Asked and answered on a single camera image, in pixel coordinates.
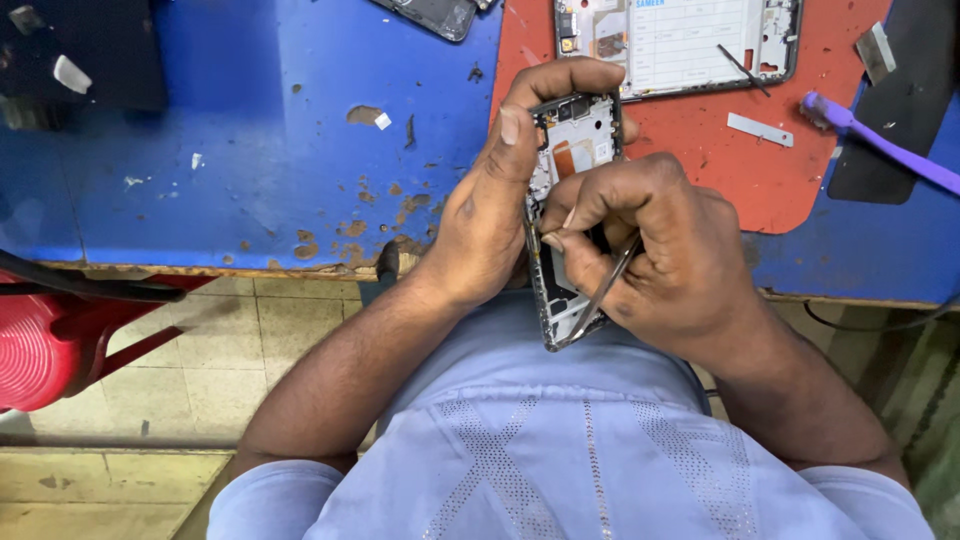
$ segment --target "blue workbench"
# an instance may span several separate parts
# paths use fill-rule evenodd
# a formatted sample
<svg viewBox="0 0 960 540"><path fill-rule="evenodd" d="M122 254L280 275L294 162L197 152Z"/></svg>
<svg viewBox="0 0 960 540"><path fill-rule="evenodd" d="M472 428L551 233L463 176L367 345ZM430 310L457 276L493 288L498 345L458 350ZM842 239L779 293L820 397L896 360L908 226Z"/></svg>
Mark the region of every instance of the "blue workbench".
<svg viewBox="0 0 960 540"><path fill-rule="evenodd" d="M91 106L62 133L0 128L0 248L267 275L348 273L398 234L425 245L486 138L500 18L494 6L452 44L364 1L164 4L166 113ZM359 105L393 124L347 123ZM960 170L958 149L954 100L931 156ZM938 303L960 276L958 210L927 184L898 207L821 191L798 229L745 238L772 292Z"/></svg>

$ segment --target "red mat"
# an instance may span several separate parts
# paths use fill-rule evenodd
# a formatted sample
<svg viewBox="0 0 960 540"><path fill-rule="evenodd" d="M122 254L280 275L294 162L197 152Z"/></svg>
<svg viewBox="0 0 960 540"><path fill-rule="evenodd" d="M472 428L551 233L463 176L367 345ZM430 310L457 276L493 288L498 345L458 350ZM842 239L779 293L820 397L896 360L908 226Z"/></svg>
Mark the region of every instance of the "red mat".
<svg viewBox="0 0 960 540"><path fill-rule="evenodd" d="M519 70L556 58L552 2L504 1L495 106ZM672 152L692 182L733 202L741 229L790 231L810 214L836 146L833 131L823 132L800 115L800 100L817 90L851 104L864 71L853 45L889 9L890 0L806 0L797 71L788 82L768 86L772 98L754 88L631 103L624 111L640 124L640 141L627 148L627 156ZM792 133L794 146L757 144L756 137L727 127L728 112Z"/></svg>

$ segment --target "man's left hand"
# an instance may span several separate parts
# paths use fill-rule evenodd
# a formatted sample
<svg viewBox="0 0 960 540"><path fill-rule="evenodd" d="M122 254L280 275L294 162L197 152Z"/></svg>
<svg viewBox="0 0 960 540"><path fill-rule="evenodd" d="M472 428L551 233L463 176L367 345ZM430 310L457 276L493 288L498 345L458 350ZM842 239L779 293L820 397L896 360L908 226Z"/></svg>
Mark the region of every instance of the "man's left hand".
<svg viewBox="0 0 960 540"><path fill-rule="evenodd" d="M523 198L537 165L538 139L528 110L575 91L616 92L622 67L585 57L520 71L473 168L450 194L433 248L415 268L454 306L471 308L503 288L523 249ZM638 126L623 118L624 143Z"/></svg>

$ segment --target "red chair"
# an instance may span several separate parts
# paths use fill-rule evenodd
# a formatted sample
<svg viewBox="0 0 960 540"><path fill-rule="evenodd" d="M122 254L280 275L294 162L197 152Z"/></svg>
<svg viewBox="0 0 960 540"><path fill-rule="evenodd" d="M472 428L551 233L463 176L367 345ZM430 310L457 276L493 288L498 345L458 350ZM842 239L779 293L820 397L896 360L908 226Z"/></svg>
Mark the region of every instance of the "red chair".
<svg viewBox="0 0 960 540"><path fill-rule="evenodd" d="M152 276L149 282L194 290L216 278ZM15 280L0 274L0 282ZM0 411L30 411L80 393L183 331L167 327L107 356L115 331L159 303L69 293L0 296Z"/></svg>

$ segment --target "shirt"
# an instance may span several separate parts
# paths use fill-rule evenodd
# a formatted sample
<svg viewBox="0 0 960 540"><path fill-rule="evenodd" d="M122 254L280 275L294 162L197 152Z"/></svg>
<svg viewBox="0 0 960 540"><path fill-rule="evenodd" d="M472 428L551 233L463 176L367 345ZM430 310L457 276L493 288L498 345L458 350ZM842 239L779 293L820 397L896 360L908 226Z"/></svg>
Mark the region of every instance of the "shirt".
<svg viewBox="0 0 960 540"><path fill-rule="evenodd" d="M548 353L539 324L529 291L474 310L348 475L255 467L217 496L208 538L933 538L892 479L794 472L709 417L677 358L615 325Z"/></svg>

